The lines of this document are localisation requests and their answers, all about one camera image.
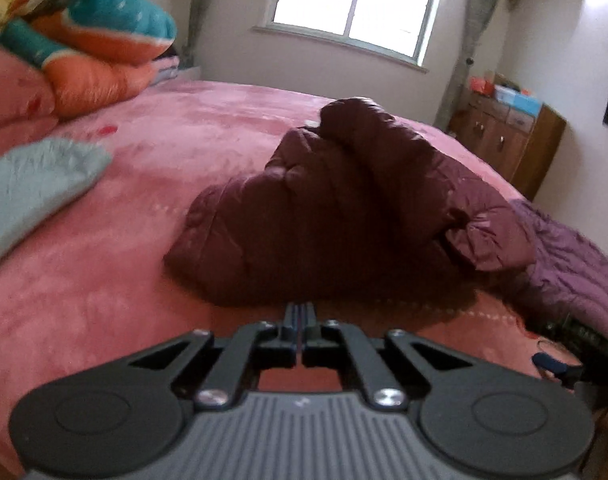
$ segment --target red container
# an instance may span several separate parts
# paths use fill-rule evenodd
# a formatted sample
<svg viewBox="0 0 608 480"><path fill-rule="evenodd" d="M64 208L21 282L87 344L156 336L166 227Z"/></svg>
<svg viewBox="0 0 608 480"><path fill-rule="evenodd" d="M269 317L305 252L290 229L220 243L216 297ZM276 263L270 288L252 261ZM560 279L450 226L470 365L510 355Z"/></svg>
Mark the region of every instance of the red container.
<svg viewBox="0 0 608 480"><path fill-rule="evenodd" d="M487 97L493 97L495 85L483 77L472 77L470 79L470 89L475 93L482 94Z"/></svg>

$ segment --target cabinet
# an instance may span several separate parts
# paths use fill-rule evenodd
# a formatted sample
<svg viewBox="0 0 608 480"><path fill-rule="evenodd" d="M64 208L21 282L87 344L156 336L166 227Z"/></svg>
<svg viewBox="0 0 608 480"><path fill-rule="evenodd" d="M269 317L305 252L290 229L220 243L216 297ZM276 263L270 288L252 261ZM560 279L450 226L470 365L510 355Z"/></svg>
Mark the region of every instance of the cabinet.
<svg viewBox="0 0 608 480"><path fill-rule="evenodd" d="M451 121L457 140L529 200L544 180L565 127L566 121L546 105L534 118L476 94Z"/></svg>

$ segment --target gray ribbed plate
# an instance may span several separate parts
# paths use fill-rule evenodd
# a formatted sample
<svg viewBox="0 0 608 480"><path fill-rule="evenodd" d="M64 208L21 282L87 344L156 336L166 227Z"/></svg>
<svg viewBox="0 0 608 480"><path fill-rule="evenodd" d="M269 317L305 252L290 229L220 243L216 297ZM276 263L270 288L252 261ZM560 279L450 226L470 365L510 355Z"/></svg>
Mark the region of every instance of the gray ribbed plate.
<svg viewBox="0 0 608 480"><path fill-rule="evenodd" d="M160 460L111 480L472 478L431 454L404 415L374 412L356 393L253 392L229 412L196 417Z"/></svg>

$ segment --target gray curtain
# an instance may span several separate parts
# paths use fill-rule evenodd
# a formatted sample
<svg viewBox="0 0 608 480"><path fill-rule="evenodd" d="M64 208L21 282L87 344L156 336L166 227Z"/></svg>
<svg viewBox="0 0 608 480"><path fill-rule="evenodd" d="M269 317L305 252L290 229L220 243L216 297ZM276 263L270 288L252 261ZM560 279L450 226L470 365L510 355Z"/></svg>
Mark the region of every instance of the gray curtain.
<svg viewBox="0 0 608 480"><path fill-rule="evenodd" d="M195 65L195 46L202 30L206 11L209 9L210 0L191 0L191 11L188 19L188 36L186 44L180 53L181 68Z"/></svg>
<svg viewBox="0 0 608 480"><path fill-rule="evenodd" d="M464 85L468 79L468 70L472 65L476 46L491 21L497 2L498 0L468 0L466 4L464 38L460 56L435 118L434 126L440 130L446 131L450 118L456 111Z"/></svg>

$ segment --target pink bedspread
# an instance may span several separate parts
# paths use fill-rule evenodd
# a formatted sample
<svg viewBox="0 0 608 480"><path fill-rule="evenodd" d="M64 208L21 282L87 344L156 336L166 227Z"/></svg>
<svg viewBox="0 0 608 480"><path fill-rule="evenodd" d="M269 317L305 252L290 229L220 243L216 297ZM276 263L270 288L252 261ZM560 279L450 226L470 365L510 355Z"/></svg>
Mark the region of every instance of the pink bedspread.
<svg viewBox="0 0 608 480"><path fill-rule="evenodd" d="M226 336L246 322L281 316L279 305L224 309L206 303L165 274L162 256L205 186L263 168L281 135L305 120L317 121L327 102L268 88L168 82L54 131L99 142L114 161L94 189L41 225L0 265L3 465L20 471L6 424L28 390L195 327ZM505 197L520 197L457 141L411 124ZM320 311L322 317L361 322L373 335L394 325L418 330L533 372L535 341L524 337L512 312L482 292L438 306L321 304ZM261 385L337 387L323 370L285 373L266 373Z"/></svg>

